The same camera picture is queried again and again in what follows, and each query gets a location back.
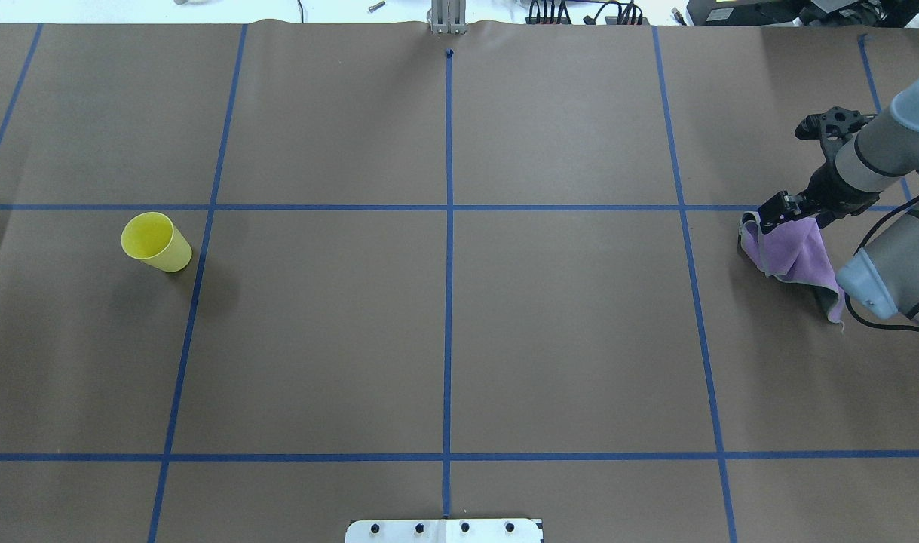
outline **yellow cup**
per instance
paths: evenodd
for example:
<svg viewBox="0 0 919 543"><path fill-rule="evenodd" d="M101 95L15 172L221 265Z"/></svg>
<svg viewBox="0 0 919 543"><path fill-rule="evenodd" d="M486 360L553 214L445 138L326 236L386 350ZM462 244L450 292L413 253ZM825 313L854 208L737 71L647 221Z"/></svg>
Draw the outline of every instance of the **yellow cup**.
<svg viewBox="0 0 919 543"><path fill-rule="evenodd" d="M191 245L166 214L141 213L121 232L121 248L127 256L163 272L177 272L191 262Z"/></svg>

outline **white metal plate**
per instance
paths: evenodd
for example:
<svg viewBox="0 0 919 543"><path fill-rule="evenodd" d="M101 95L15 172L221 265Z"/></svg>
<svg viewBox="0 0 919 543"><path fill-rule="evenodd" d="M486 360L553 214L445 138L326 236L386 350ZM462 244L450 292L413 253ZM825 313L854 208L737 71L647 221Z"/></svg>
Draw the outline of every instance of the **white metal plate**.
<svg viewBox="0 0 919 543"><path fill-rule="evenodd" d="M356 521L345 543L542 543L542 526L536 519Z"/></svg>

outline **purple cloth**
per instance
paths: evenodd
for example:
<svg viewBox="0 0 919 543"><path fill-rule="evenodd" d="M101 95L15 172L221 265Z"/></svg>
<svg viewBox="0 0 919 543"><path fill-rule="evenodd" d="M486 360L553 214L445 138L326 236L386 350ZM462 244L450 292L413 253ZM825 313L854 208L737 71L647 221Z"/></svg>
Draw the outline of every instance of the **purple cloth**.
<svg viewBox="0 0 919 543"><path fill-rule="evenodd" d="M741 248L769 278L814 287L818 303L832 323L841 324L844 291L824 248L821 230L814 219L801 219L777 226L770 234L760 231L760 216L741 217Z"/></svg>

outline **black box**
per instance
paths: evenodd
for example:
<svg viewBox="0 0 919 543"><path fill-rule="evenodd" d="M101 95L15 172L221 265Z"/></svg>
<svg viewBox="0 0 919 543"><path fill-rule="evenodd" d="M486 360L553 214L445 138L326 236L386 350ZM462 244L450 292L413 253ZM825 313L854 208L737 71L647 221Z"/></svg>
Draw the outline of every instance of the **black box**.
<svg viewBox="0 0 919 543"><path fill-rule="evenodd" d="M763 26L791 22L804 0L690 0L687 13L697 26Z"/></svg>

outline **white label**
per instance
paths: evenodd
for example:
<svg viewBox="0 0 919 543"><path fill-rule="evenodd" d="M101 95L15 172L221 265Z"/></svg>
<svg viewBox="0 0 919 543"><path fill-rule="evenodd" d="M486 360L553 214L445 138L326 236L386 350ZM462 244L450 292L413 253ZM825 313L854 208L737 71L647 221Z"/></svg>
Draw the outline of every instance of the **white label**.
<svg viewBox="0 0 919 543"><path fill-rule="evenodd" d="M713 20L727 20L731 17L731 14L734 13L734 8L721 8L718 10L711 10L710 14L707 15L707 22Z"/></svg>

